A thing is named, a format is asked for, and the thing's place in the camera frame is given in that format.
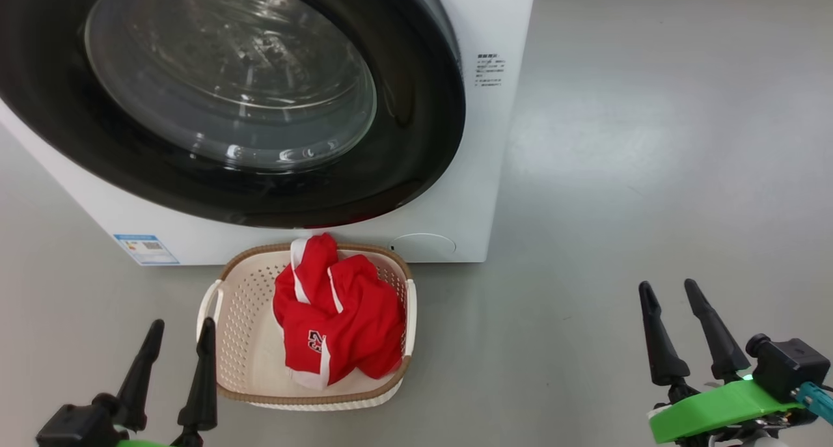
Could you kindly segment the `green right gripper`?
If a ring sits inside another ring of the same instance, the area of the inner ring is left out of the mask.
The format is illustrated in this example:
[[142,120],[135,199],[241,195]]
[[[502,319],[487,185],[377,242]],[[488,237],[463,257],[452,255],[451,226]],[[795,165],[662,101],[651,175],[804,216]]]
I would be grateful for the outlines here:
[[[710,350],[713,377],[734,382],[650,411],[648,424],[655,443],[706,445],[712,437],[732,439],[744,436],[747,430],[764,429],[773,433],[814,423],[817,416],[799,403],[779,402],[752,379],[741,379],[739,373],[750,367],[743,350],[699,284],[688,278],[684,289]],[[690,369],[678,357],[664,328],[662,308],[651,284],[640,283],[638,293],[651,381],[657,386],[684,385]]]

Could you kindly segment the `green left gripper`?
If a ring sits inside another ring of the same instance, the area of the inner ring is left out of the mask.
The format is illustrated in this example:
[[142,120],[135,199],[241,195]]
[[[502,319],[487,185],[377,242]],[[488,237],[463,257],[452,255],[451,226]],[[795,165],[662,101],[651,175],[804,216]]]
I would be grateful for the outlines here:
[[[138,432],[146,429],[146,399],[152,367],[159,356],[165,323],[156,319],[150,325],[142,346],[131,363],[127,376],[117,394],[122,408],[117,415],[120,426]],[[212,318],[202,320],[197,338],[197,366],[187,403],[178,415],[182,433],[169,443],[148,439],[122,439],[117,447],[203,447],[200,432],[212,430],[218,424],[217,372],[216,372],[216,323]]]

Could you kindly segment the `red and white garment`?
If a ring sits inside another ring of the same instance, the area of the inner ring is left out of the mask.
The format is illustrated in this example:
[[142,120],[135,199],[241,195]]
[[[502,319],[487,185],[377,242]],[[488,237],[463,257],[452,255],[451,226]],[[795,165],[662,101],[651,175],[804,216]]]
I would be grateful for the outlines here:
[[324,390],[361,371],[381,379],[402,363],[405,311],[398,293],[362,254],[338,255],[328,234],[291,242],[275,279],[273,314],[295,383]]

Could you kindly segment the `round washing machine door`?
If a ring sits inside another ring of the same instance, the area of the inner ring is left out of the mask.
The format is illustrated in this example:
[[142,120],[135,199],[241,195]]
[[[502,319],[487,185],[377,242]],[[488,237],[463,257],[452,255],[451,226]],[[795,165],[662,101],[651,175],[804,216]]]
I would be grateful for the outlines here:
[[51,167],[282,230],[416,200],[466,123],[439,0],[0,0],[0,100]]

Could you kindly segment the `cream perforated laundry basket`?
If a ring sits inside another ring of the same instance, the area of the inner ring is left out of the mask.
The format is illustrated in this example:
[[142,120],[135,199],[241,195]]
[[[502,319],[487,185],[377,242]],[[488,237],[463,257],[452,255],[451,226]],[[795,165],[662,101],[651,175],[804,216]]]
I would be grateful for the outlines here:
[[401,363],[381,379],[359,370],[324,390],[297,384],[284,365],[283,331],[273,315],[275,278],[290,264],[289,243],[263,245],[241,252],[206,290],[197,327],[216,323],[216,379],[220,396],[278,411],[356,411],[388,402],[404,382],[417,331],[417,287],[408,264],[398,254],[365,243],[339,243],[339,257],[363,255],[379,278],[392,285],[407,326],[400,338]]

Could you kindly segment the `white front-load washing machine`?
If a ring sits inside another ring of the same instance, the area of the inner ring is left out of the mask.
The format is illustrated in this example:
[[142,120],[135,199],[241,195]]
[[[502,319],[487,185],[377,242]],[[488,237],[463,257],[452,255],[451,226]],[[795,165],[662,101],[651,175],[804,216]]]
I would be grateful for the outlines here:
[[246,249],[323,233],[385,249],[406,234],[437,234],[456,244],[454,261],[447,263],[483,262],[534,0],[439,2],[460,51],[466,94],[462,142],[449,168],[431,188],[416,200],[368,221],[312,230],[208,221],[164,209],[109,183],[96,183],[91,174],[63,161],[51,167],[44,159],[45,148],[30,138],[29,129],[2,100],[0,127],[21,142],[102,230],[112,237],[157,236],[179,265],[225,264]]

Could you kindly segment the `blue energy label sticker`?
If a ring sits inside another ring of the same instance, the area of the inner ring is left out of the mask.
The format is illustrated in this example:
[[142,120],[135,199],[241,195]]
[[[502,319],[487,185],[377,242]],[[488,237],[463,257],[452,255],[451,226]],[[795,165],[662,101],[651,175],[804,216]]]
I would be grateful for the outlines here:
[[157,236],[113,234],[114,239],[141,266],[175,266],[179,260]]

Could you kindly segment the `round filter cover flap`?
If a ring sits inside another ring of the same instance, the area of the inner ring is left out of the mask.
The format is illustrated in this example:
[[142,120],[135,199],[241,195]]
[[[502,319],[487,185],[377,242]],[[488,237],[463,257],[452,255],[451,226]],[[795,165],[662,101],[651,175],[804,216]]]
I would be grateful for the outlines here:
[[396,237],[388,248],[408,263],[453,262],[456,252],[456,244],[449,237],[429,233]]

